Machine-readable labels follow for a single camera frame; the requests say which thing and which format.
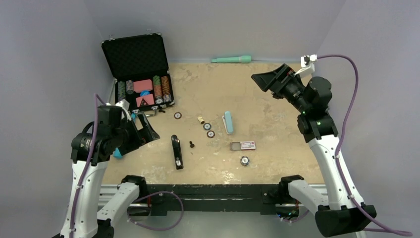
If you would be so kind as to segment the black stapler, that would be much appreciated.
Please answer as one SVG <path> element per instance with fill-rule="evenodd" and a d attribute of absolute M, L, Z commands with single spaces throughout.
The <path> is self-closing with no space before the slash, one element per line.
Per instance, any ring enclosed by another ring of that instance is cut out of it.
<path fill-rule="evenodd" d="M 172 143 L 172 148 L 173 148 L 173 153 L 174 153 L 174 161 L 175 161 L 176 169 L 181 170 L 184 168 L 184 165 L 183 165 L 180 140 L 176 135 L 172 135 L 171 143 Z"/>

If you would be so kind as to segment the light blue stapler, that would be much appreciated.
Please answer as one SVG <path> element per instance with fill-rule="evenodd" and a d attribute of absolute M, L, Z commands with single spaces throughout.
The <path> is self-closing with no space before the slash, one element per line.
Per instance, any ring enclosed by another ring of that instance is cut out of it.
<path fill-rule="evenodd" d="M 222 116 L 223 124 L 228 135 L 231 135 L 234 132 L 233 121 L 230 111 L 225 111 Z"/>

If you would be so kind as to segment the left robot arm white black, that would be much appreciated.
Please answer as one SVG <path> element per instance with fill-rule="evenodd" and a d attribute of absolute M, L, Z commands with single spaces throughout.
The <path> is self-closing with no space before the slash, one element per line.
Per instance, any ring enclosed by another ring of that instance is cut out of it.
<path fill-rule="evenodd" d="M 71 142 L 72 189 L 66 217 L 58 238 L 111 238 L 115 225 L 134 201 L 141 203 L 149 195 L 142 176 L 127 175 L 117 193 L 98 210 L 100 190 L 111 155 L 139 149 L 160 136 L 147 115 L 137 113 L 138 129 L 122 106 L 99 106 L 94 121 L 88 123 Z"/>

